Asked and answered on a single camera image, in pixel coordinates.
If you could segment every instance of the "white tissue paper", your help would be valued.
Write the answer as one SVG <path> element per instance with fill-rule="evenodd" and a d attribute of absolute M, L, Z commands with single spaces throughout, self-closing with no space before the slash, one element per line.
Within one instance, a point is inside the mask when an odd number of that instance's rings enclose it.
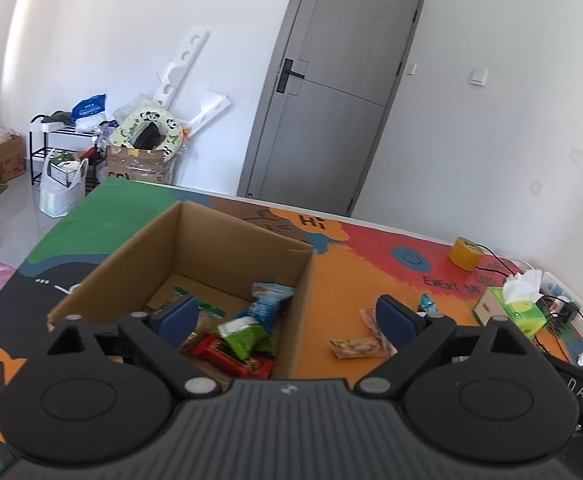
<path fill-rule="evenodd" d="M 531 269 L 524 274 L 510 276 L 503 285 L 503 299 L 505 303 L 516 301 L 531 301 L 536 303 L 542 294 L 540 293 L 540 281 L 542 270 Z"/>

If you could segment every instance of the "smiley face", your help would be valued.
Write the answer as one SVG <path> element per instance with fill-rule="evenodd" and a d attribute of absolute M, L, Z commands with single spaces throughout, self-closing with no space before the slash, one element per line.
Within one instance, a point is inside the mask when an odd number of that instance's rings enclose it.
<path fill-rule="evenodd" d="M 391 250 L 391 255 L 407 269 L 416 272 L 429 272 L 431 270 L 431 264 L 427 258 L 409 247 L 396 247 Z"/>

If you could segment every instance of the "black door handle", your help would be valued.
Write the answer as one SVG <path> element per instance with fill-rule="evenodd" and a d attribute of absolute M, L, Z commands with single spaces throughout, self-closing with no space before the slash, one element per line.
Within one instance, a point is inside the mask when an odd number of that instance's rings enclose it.
<path fill-rule="evenodd" d="M 305 78 L 305 76 L 303 76 L 302 74 L 294 72 L 291 69 L 292 66 L 293 60 L 289 58 L 285 59 L 285 62 L 282 66 L 282 72 L 280 73 L 280 79 L 278 79 L 278 87 L 276 88 L 276 92 L 278 92 L 279 94 L 284 94 L 284 92 L 286 91 L 287 82 L 289 81 L 290 75 L 294 77 L 300 77 L 301 79 Z"/>

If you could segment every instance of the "white wall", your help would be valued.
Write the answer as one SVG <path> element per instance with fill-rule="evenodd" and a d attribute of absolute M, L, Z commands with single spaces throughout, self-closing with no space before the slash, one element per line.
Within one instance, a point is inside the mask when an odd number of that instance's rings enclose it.
<path fill-rule="evenodd" d="M 118 106 L 158 86 L 192 27 L 211 30 L 172 105 L 199 111 L 205 90 L 234 106 L 191 143 L 176 184 L 233 194 L 289 0 L 0 0 L 0 126 L 28 131 L 38 113 L 96 93 Z"/>
<path fill-rule="evenodd" d="M 583 0 L 426 0 L 409 62 L 353 216 L 471 238 L 583 298 Z"/>

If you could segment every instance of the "yellow tape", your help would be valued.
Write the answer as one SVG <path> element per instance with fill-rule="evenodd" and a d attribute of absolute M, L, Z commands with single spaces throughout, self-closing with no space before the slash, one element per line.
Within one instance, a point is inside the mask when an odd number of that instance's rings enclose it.
<path fill-rule="evenodd" d="M 466 238 L 458 238 L 454 247 L 449 253 L 449 259 L 454 262 L 461 269 L 471 272 L 478 267 L 481 258 L 485 256 L 485 252 L 478 247 L 471 240 Z"/>

